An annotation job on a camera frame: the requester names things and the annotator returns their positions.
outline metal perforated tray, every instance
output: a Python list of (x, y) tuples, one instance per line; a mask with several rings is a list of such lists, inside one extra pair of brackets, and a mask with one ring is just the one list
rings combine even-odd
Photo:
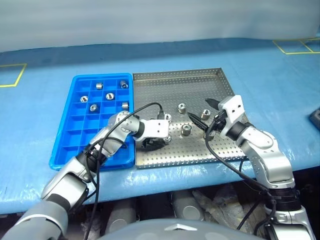
[[(197, 114), (204, 109), (211, 110), (208, 125), (218, 112), (209, 107), (205, 98), (219, 101), (227, 96), (234, 96), (228, 80), (221, 68), (150, 72), (133, 74), (134, 107), (142, 107), (146, 103), (158, 102), (162, 104), (166, 113), (171, 114), (172, 122), (169, 133), (171, 143), (155, 151), (143, 151), (136, 148), (135, 164), (137, 168), (164, 167), (185, 164), (209, 163), (216, 161), (215, 157), (207, 150), (204, 132), (195, 126), (187, 113), (177, 111), (180, 103), (186, 103), (187, 112)], [(159, 109), (147, 108), (139, 113), (143, 119), (155, 118)], [(192, 126), (189, 136), (181, 135), (184, 124)], [(244, 153), (230, 139), (215, 136), (210, 142), (214, 151), (224, 160), (241, 160)]]

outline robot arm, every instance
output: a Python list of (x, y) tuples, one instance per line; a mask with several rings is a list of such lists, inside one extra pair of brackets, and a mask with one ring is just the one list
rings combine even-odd
[(97, 161), (103, 163), (123, 145), (128, 135), (136, 141), (155, 138), (163, 139), (169, 134), (169, 122), (165, 119), (139, 120), (132, 115), (109, 134), (99, 150), (102, 139), (114, 125), (130, 113), (122, 111), (113, 115), (108, 126), (102, 128), (90, 141), (83, 152), (72, 157), (69, 162), (50, 180), (41, 194), (41, 202), (30, 208), (12, 227), (3, 240), (57, 240), (65, 235), (68, 227), (68, 213), (77, 209), (86, 199), (90, 176), (96, 175)]
[[(227, 97), (221, 102), (214, 99), (206, 101), (219, 111), (212, 123), (213, 130), (220, 137), (235, 141), (250, 160), (257, 181), (267, 187), (276, 199), (275, 214), (267, 231), (277, 238), (271, 239), (291, 239), (290, 233), (294, 232), (296, 236), (301, 236), (300, 239), (315, 240), (306, 209), (301, 206), (295, 189), (290, 161), (279, 150), (276, 138), (249, 123), (241, 122), (245, 110), (240, 95)], [(271, 214), (271, 209), (271, 203), (267, 202), (267, 215)]]

